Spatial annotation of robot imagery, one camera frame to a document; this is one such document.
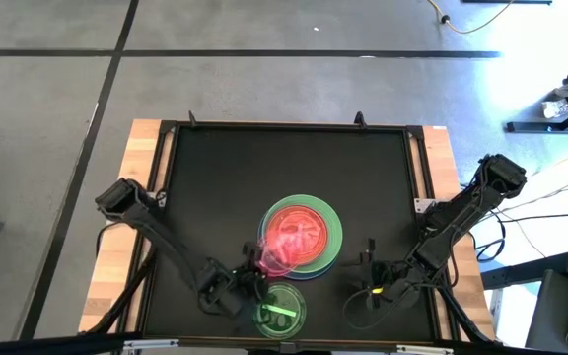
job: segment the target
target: green plate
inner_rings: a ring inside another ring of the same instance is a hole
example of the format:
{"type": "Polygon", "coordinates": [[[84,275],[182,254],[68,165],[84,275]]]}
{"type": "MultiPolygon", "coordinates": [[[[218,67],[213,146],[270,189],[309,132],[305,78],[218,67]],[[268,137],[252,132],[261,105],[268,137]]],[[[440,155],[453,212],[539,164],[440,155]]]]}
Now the green plate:
{"type": "Polygon", "coordinates": [[[273,215],[282,208],[290,206],[306,206],[315,210],[323,218],[327,228],[327,244],[325,250],[313,262],[307,265],[300,265],[295,268],[296,273],[312,273],[318,272],[328,267],[339,255],[341,245],[343,244],[343,229],[341,221],[336,215],[336,212],[324,201],[304,194],[292,195],[285,197],[275,203],[264,215],[260,227],[260,235],[263,236],[263,231],[273,217],[273,215]]]}
{"type": "Polygon", "coordinates": [[[295,335],[306,321],[306,302],[298,289],[276,282],[269,286],[264,300],[253,315],[258,330],[271,339],[295,335]]]}

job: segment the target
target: red plate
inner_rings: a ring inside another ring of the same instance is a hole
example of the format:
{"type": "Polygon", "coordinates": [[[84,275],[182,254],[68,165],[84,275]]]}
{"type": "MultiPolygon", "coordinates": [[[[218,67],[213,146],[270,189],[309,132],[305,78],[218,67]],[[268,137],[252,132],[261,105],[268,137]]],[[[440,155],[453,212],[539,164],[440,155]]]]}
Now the red plate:
{"type": "Polygon", "coordinates": [[[283,264],[305,265],[325,249],[327,227],[319,213],[309,207],[285,207],[268,221],[266,244],[283,264]]]}

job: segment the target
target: black tray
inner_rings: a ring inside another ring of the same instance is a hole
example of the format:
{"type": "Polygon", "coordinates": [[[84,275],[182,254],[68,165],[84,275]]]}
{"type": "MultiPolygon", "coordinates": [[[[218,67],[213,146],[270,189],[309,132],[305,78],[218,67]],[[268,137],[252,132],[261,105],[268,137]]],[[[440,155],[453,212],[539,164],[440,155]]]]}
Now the black tray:
{"type": "MultiPolygon", "coordinates": [[[[176,130],[165,182],[166,222],[178,238],[230,268],[243,260],[242,245],[256,238],[265,211],[298,193],[321,198],[338,214],[343,246],[337,263],[357,258],[368,238],[376,240],[376,256],[387,260],[403,259],[417,242],[413,199],[418,196],[406,127],[162,124],[169,125],[176,130]]],[[[440,338],[430,290],[423,290],[414,306],[397,308],[372,329],[349,327],[341,308],[356,289],[344,281],[356,272],[335,265],[314,280],[285,280],[302,292],[308,306],[304,327],[287,341],[440,338]]],[[[138,329],[146,337],[202,339],[203,344],[219,345],[222,341],[245,348],[265,339],[252,324],[237,327],[200,312],[195,295],[162,255],[147,281],[138,317],[138,329]]],[[[352,317],[366,323],[378,314],[361,315],[352,317]]]]}

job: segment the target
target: wooden table frame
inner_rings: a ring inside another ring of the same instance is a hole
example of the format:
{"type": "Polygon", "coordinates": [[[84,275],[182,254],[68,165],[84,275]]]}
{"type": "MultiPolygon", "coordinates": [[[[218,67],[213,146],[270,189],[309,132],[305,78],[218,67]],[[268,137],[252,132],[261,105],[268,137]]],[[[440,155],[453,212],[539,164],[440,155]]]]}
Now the wooden table frame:
{"type": "MultiPolygon", "coordinates": [[[[166,127],[162,127],[161,120],[136,119],[133,121],[119,171],[121,178],[133,178],[144,186],[154,186],[155,191],[164,185],[165,171],[173,146],[173,135],[166,135],[159,156],[159,170],[151,177],[157,142],[158,138],[161,137],[160,128],[166,129],[166,127]]],[[[420,196],[427,196],[425,178],[430,176],[435,197],[450,199],[460,192],[460,183],[449,133],[446,127],[435,126],[424,126],[421,127],[420,131],[424,138],[424,144],[418,144],[417,139],[413,137],[410,139],[418,193],[420,196]],[[428,167],[420,160],[421,148],[425,149],[426,154],[424,156],[428,160],[428,167]],[[427,169],[429,170],[428,175],[424,173],[427,169]]],[[[79,330],[87,330],[93,327],[123,290],[131,267],[135,242],[136,232],[127,226],[117,225],[105,232],[79,330]]],[[[140,255],[140,262],[148,250],[147,242],[144,242],[143,250],[144,252],[140,255]]],[[[486,336],[494,339],[491,318],[483,294],[483,284],[470,238],[468,236],[463,237],[455,245],[454,252],[460,280],[453,292],[470,319],[486,336]]],[[[450,271],[451,277],[454,277],[451,267],[450,271]]],[[[142,298],[141,289],[140,286],[131,301],[128,319],[122,320],[124,329],[127,331],[135,330],[142,298]]],[[[439,294],[436,296],[441,335],[444,339],[451,339],[451,326],[444,302],[439,294]]],[[[466,340],[465,334],[462,335],[462,339],[466,340]]]]}

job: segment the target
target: white cable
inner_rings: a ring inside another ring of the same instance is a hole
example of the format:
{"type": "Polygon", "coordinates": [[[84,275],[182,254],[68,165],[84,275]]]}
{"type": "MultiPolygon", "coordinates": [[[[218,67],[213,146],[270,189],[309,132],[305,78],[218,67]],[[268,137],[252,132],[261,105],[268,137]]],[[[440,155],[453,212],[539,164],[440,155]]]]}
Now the white cable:
{"type": "Polygon", "coordinates": [[[554,196],[554,195],[560,193],[562,190],[566,189],[567,187],[568,187],[568,183],[567,183],[566,185],[564,185],[564,186],[558,188],[557,190],[555,190],[555,191],[553,191],[553,192],[550,192],[550,193],[547,193],[546,195],[544,195],[544,196],[542,196],[542,197],[535,198],[535,199],[533,199],[532,201],[524,202],[524,203],[521,203],[521,204],[516,205],[516,206],[513,206],[513,207],[504,208],[504,209],[502,209],[500,212],[492,212],[492,215],[490,215],[490,216],[484,218],[483,221],[485,221],[486,219],[492,217],[492,216],[495,215],[495,214],[498,215],[498,214],[501,214],[501,213],[504,213],[504,212],[513,210],[513,209],[515,209],[515,208],[519,208],[519,207],[521,207],[521,206],[526,206],[526,205],[529,205],[529,204],[531,204],[531,203],[540,201],[540,200],[543,199],[543,198],[549,198],[549,197],[551,197],[551,196],[554,196]]]}
{"type": "Polygon", "coordinates": [[[496,15],[494,15],[494,16],[492,17],[492,19],[488,20],[485,24],[483,24],[483,25],[481,25],[481,26],[478,26],[478,27],[476,27],[476,28],[474,28],[474,29],[472,29],[472,30],[466,30],[466,31],[458,30],[458,28],[456,28],[455,25],[453,25],[453,24],[451,23],[451,17],[450,17],[449,15],[445,14],[445,13],[442,11],[442,9],[440,9],[440,7],[438,6],[438,4],[435,3],[434,0],[427,0],[427,1],[429,2],[429,4],[431,4],[431,5],[435,8],[435,11],[437,11],[437,13],[440,15],[440,17],[442,18],[442,23],[443,23],[443,24],[449,25],[449,27],[451,28],[451,30],[455,31],[455,32],[458,33],[458,34],[466,35],[466,34],[473,33],[473,32],[475,32],[475,31],[479,31],[479,30],[483,29],[484,27],[490,25],[490,23],[493,22],[494,19],[498,18],[499,15],[503,14],[503,12],[506,11],[506,10],[510,7],[510,5],[512,5],[512,3],[514,3],[515,0],[510,0],[510,2],[508,2],[508,5],[506,5],[503,9],[501,9],[501,11],[499,11],[496,15]]]}

